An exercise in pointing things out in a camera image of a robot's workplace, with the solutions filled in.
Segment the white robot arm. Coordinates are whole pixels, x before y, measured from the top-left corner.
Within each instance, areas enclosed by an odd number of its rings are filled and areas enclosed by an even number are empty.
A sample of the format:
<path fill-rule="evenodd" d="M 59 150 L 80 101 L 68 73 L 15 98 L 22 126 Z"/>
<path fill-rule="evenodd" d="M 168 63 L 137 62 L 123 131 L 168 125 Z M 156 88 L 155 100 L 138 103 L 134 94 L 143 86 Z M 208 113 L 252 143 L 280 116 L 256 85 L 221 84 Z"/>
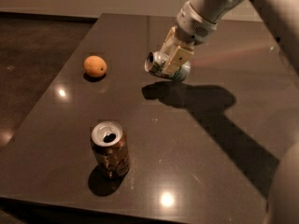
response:
<path fill-rule="evenodd" d="M 163 72 L 177 72 L 206 42 L 221 18 L 244 0 L 188 0 L 177 14 L 161 47 L 167 55 Z M 294 73 L 299 67 L 299 0 L 248 0 L 276 40 Z M 281 158 L 271 184 L 263 224 L 299 224 L 299 144 Z"/>

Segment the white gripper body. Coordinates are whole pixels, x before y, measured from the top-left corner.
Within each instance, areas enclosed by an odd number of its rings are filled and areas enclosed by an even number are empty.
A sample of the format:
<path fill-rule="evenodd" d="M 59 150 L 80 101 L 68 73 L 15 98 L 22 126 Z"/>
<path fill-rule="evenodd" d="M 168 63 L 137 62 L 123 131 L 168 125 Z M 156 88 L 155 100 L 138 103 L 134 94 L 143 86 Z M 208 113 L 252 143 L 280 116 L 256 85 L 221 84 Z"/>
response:
<path fill-rule="evenodd" d="M 188 1 L 177 15 L 176 36 L 185 43 L 203 44 L 217 30 L 218 21 L 200 15 Z"/>

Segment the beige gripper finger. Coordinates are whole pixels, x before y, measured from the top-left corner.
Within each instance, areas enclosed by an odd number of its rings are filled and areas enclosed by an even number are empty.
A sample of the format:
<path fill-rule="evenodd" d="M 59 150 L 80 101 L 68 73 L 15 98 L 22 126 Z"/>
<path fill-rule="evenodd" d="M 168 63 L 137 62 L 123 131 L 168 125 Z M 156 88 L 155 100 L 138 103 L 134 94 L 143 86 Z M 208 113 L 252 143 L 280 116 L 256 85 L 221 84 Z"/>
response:
<path fill-rule="evenodd" d="M 166 55 L 167 59 L 164 64 L 163 73 L 171 75 L 185 64 L 194 54 L 193 44 L 177 44 L 177 48 L 172 55 Z"/>
<path fill-rule="evenodd" d="M 169 30 L 169 32 L 161 46 L 160 52 L 162 52 L 166 55 L 172 55 L 177 48 L 177 42 L 178 42 L 177 27 L 173 26 Z"/>

